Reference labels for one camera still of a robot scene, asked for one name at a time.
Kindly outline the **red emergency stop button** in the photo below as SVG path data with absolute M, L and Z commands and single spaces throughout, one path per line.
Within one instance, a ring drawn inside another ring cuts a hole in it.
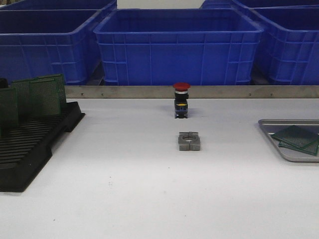
M 173 87 L 175 89 L 175 118 L 188 118 L 187 99 L 189 97 L 188 89 L 191 87 L 191 85 L 188 83 L 179 82 L 175 83 Z

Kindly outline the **black slotted board rack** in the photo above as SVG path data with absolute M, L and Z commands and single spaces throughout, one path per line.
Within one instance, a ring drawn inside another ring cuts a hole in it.
M 52 157 L 52 145 L 84 117 L 77 102 L 60 115 L 24 118 L 0 138 L 0 191 L 23 192 Z

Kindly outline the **left dark green circuit board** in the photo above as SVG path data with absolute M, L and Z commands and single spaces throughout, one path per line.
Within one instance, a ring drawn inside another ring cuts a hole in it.
M 0 90 L 0 127 L 1 129 L 19 126 L 17 92 L 14 87 Z

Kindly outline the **steel table edge rail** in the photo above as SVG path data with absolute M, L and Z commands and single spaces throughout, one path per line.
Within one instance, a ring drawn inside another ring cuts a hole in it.
M 68 99 L 173 99 L 172 86 L 66 86 Z M 192 86 L 191 99 L 317 99 L 318 86 Z

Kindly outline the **center blue plastic bin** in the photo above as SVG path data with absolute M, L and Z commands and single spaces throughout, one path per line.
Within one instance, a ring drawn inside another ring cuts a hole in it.
M 117 86 L 249 84 L 263 29 L 234 9 L 120 9 L 94 29 Z

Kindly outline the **silver metal tray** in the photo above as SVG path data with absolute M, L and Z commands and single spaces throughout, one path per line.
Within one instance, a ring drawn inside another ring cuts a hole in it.
M 294 163 L 318 163 L 319 155 L 313 156 L 299 151 L 279 147 L 279 141 L 271 137 L 272 134 L 283 130 L 292 125 L 300 126 L 313 133 L 319 133 L 318 119 L 260 119 L 258 120 L 259 128 L 267 139 L 273 152 L 275 152 L 282 159 Z

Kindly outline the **blue plastic bin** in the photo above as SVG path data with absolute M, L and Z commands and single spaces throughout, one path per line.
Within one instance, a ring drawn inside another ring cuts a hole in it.
M 1 10 L 0 75 L 9 82 L 63 74 L 84 85 L 100 64 L 97 10 Z
M 263 29 L 234 9 L 120 9 L 94 29 L 117 86 L 249 84 Z
M 255 66 L 273 85 L 318 85 L 319 9 L 253 8 L 263 29 Z

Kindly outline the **far right blue bin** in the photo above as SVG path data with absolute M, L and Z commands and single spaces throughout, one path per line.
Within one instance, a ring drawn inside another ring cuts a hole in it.
M 318 0 L 205 0 L 200 8 L 318 7 Z

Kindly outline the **right blue plastic bin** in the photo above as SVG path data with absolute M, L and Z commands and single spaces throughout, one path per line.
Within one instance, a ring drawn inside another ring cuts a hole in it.
M 273 85 L 318 85 L 319 9 L 253 8 L 263 29 L 255 66 Z

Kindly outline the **left blue plastic bin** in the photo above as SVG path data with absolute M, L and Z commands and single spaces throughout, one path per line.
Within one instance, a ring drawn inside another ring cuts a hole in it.
M 100 64 L 97 10 L 1 10 L 0 75 L 9 82 L 63 74 L 84 85 Z

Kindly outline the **grey metal clamp block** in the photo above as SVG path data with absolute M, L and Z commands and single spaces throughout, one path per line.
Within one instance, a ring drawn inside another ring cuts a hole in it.
M 180 132 L 178 136 L 180 151 L 200 151 L 200 137 L 198 132 Z

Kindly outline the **far left blue bin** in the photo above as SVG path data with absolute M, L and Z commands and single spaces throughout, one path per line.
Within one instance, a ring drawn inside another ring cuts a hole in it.
M 100 10 L 117 6 L 116 0 L 21 0 L 1 7 L 1 10 Z

